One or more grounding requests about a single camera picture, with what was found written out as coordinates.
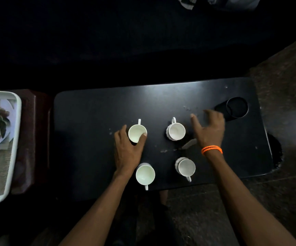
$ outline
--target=person's right arm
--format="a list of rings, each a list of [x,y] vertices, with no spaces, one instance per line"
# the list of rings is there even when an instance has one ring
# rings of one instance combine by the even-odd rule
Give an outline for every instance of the person's right arm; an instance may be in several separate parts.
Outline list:
[[[224,134],[224,118],[219,112],[206,110],[209,126],[203,128],[197,117],[191,114],[196,138],[202,148],[221,147]],[[210,162],[228,217],[248,246],[293,246],[295,238],[249,192],[218,150],[204,153]]]

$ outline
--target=person's left hand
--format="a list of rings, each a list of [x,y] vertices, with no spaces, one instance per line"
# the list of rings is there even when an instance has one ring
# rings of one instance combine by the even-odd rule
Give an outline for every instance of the person's left hand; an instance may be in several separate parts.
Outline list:
[[[133,146],[126,134],[126,125],[114,134],[115,137],[115,164],[117,174],[124,174],[131,177],[133,171],[139,165],[143,147],[147,139],[147,133],[140,136],[138,143]]]

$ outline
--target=forearm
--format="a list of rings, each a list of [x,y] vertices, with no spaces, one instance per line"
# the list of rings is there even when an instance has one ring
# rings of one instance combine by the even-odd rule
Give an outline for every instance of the forearm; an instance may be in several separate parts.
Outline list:
[[[116,175],[60,246],[103,246],[130,174]]]
[[[217,150],[205,153],[229,219],[247,245],[296,245],[293,236],[249,192]]]

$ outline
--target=person's left arm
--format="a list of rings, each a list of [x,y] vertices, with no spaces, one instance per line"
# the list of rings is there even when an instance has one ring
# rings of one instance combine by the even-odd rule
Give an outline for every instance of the person's left arm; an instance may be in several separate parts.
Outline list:
[[[90,210],[68,233],[59,246],[103,246],[108,236],[124,188],[138,166],[147,134],[133,146],[126,134],[126,125],[114,134],[116,171],[112,182]]]

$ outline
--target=hand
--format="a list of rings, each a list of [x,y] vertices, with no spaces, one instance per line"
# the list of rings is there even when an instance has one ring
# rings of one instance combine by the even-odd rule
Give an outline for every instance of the hand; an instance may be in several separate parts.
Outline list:
[[[202,148],[216,145],[221,147],[223,134],[224,134],[224,118],[223,114],[217,111],[204,110],[208,114],[209,126],[202,127],[198,118],[191,114],[191,124],[198,143]]]
[[[125,174],[129,178],[139,165],[143,147],[147,139],[147,133],[140,136],[138,143],[133,146],[126,134],[126,125],[114,134],[115,137],[115,164],[117,174]]]

